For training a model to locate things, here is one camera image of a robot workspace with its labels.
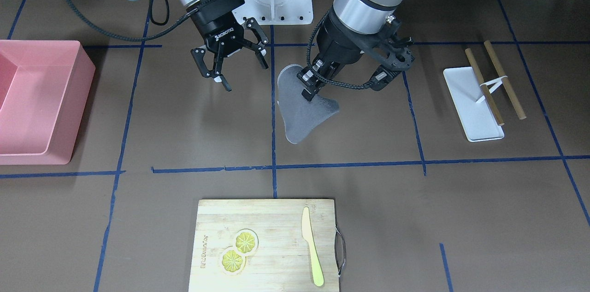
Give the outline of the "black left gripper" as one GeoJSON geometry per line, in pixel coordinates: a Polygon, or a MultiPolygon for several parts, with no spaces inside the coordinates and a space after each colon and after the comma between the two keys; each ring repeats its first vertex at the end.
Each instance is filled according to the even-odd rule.
{"type": "Polygon", "coordinates": [[[349,37],[352,33],[337,18],[333,9],[329,9],[314,27],[301,70],[304,88],[301,94],[307,101],[312,101],[326,84],[349,85],[338,82],[335,77],[346,65],[354,64],[362,57],[362,51],[349,37]]]}

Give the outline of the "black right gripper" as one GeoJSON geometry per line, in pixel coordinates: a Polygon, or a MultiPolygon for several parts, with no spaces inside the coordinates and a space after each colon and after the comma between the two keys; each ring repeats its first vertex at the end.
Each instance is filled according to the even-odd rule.
{"type": "Polygon", "coordinates": [[[266,45],[268,37],[255,18],[245,19],[243,26],[234,17],[234,9],[244,5],[244,0],[198,0],[187,7],[186,11],[195,11],[190,16],[197,27],[205,46],[190,51],[198,71],[204,78],[212,78],[223,85],[226,91],[232,88],[223,75],[223,61],[232,53],[248,48],[253,51],[263,69],[268,69],[266,45]],[[250,30],[257,42],[244,39],[244,29],[250,30]],[[214,54],[213,69],[204,61],[206,48],[214,54]]]}

